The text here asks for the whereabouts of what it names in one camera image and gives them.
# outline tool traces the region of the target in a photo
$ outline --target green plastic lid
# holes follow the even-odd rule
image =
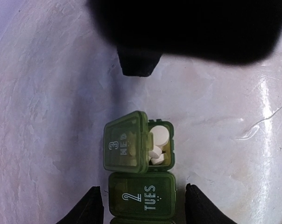
[[[170,140],[163,147],[168,158],[158,166],[150,165],[149,150],[153,149],[153,135],[149,130],[163,125],[168,128]],[[145,112],[135,111],[106,124],[104,129],[104,168],[125,173],[167,171],[174,166],[174,128],[170,122],[148,121]]]
[[[124,219],[114,218],[110,224],[174,224],[171,220],[136,220],[136,219]]]
[[[175,204],[175,178],[169,172],[112,173],[109,177],[109,209],[114,216],[169,219]]]

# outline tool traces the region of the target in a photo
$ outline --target scratch on surface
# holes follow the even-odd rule
[[[266,117],[266,118],[263,118],[262,120],[256,122],[255,124],[253,124],[252,126],[250,126],[250,128],[244,132],[243,136],[240,137],[240,138],[236,138],[238,140],[247,140],[247,139],[250,139],[252,138],[256,133],[257,131],[259,130],[259,124],[263,123],[264,121],[266,120],[270,120],[272,119],[275,114],[277,114],[280,110],[282,109],[282,106],[279,107],[272,115],[270,115],[269,117]]]

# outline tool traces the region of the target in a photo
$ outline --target white marble surface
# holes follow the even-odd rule
[[[0,224],[55,223],[95,185],[109,223],[103,127],[133,110],[175,127],[179,208],[190,182],[239,224],[282,224],[282,38],[248,67],[124,77],[83,0],[28,0],[0,41]]]

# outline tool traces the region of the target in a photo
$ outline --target pill organizer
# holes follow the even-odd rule
[[[123,218],[114,218],[110,224],[174,224],[171,220],[133,220],[133,219],[123,219]]]
[[[169,131],[169,141],[162,147],[165,160],[159,165],[150,162],[148,152],[153,150],[155,126]],[[174,128],[168,121],[149,120],[145,112],[135,111],[106,124],[104,128],[104,168],[114,172],[146,173],[167,171],[174,166]]]
[[[169,172],[112,173],[108,185],[109,210],[116,217],[152,221],[174,216],[175,178]]]

